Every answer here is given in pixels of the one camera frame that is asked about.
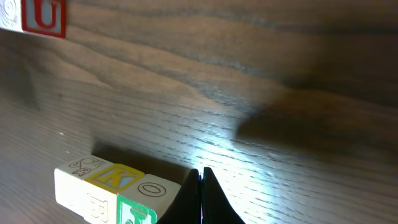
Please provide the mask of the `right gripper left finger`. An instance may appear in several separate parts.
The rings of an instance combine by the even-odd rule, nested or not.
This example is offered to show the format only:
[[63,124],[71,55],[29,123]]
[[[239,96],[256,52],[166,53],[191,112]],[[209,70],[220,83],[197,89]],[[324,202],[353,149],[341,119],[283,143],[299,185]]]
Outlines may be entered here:
[[191,169],[178,194],[157,224],[201,223],[201,176]]

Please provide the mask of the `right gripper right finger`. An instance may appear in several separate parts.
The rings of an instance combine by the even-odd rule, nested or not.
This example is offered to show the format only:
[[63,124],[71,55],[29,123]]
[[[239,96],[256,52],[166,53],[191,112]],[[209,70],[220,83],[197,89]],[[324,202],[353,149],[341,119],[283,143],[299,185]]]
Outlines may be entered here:
[[202,224],[245,224],[234,211],[210,167],[201,181]]

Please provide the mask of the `green letter J block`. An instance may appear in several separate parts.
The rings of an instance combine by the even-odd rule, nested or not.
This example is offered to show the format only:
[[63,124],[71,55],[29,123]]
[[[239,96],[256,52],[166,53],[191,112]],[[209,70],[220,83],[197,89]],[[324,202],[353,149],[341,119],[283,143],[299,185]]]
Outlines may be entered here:
[[117,196],[117,224],[155,224],[166,212],[181,185],[152,174]]

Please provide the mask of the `plain white wooden block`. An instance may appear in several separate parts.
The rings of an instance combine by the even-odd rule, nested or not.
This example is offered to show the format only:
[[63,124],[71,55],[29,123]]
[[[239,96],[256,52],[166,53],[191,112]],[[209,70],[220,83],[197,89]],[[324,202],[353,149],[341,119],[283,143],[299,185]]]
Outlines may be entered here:
[[55,199],[60,205],[84,217],[87,177],[113,165],[96,156],[83,156],[54,169]]

